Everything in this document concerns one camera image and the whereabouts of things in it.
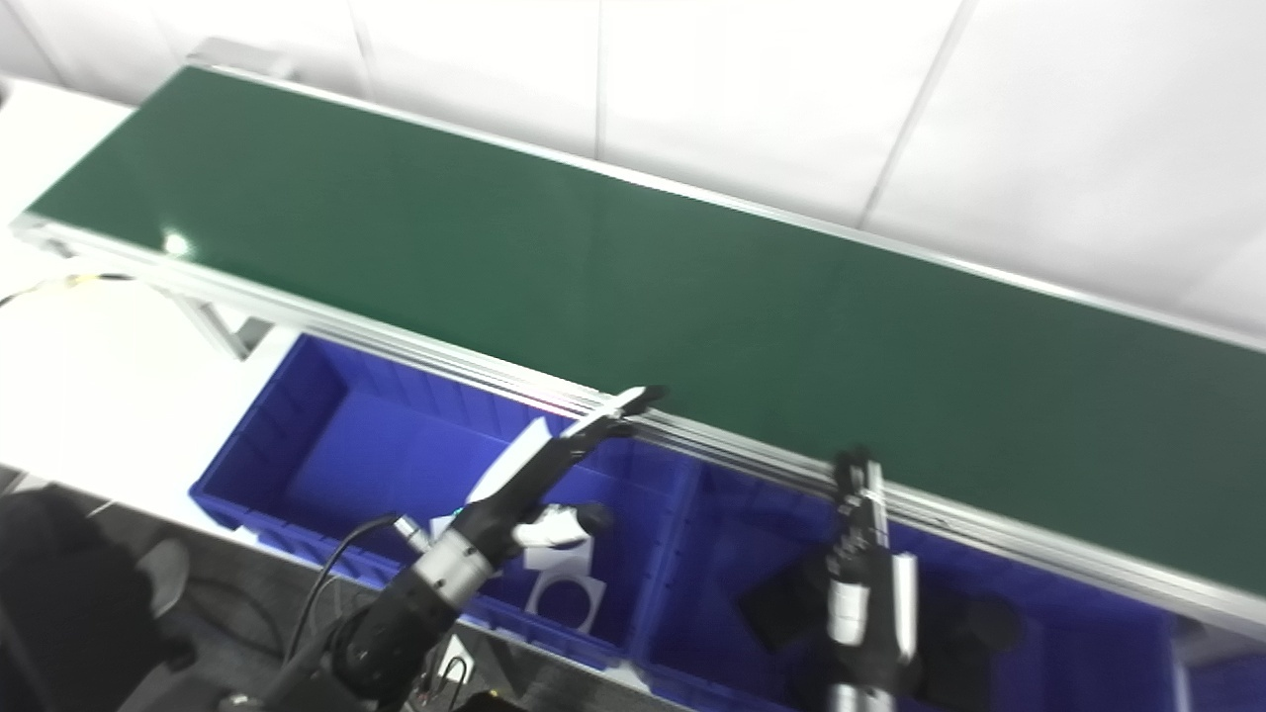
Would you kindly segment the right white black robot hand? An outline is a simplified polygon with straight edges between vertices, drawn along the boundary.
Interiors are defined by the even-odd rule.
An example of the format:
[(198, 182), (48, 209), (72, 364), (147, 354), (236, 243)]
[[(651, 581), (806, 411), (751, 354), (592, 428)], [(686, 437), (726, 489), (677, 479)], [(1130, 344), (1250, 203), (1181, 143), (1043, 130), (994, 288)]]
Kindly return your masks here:
[(836, 704), (891, 706), (915, 660), (918, 563), (891, 549), (882, 466), (863, 447), (836, 456), (841, 533), (825, 559)]

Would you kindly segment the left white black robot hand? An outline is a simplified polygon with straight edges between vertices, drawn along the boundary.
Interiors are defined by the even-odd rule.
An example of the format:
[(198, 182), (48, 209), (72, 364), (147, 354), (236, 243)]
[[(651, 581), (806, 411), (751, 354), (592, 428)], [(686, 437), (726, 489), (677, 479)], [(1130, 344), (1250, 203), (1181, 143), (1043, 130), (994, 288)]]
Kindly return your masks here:
[(461, 554), (484, 556), (489, 568), (501, 568), (519, 547), (514, 530), (537, 514), (543, 497), (573, 465), (582, 462), (606, 440), (630, 437), (630, 419), (668, 395), (665, 385), (638, 385), (609, 397), (556, 435), (542, 416), (530, 422), (485, 474), (491, 486), (475, 486), (449, 526), (430, 545), (456, 544)]

